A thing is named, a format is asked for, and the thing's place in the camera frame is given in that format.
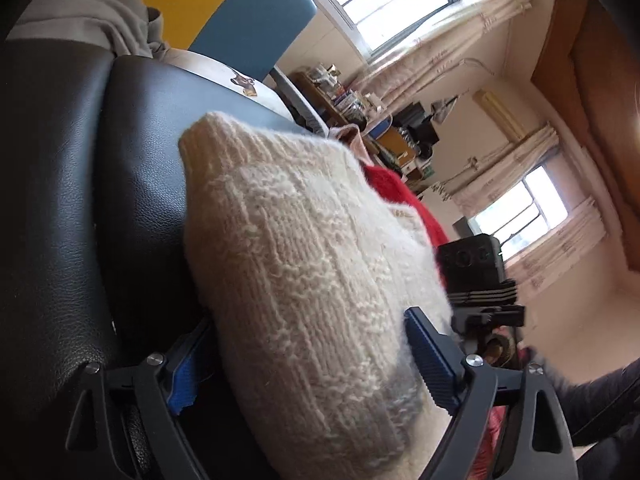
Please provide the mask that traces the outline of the dark sleeved forearm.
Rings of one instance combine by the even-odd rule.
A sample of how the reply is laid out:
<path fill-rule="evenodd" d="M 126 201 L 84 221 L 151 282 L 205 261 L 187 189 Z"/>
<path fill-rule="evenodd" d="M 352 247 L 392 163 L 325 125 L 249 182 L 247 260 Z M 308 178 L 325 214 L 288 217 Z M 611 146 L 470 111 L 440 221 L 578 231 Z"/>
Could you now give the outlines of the dark sleeved forearm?
<path fill-rule="evenodd" d="M 574 384 L 534 350 L 528 354 L 552 383 L 574 447 L 588 448 L 576 462 L 578 476 L 637 479 L 639 362 L 631 362 L 591 382 Z"/>

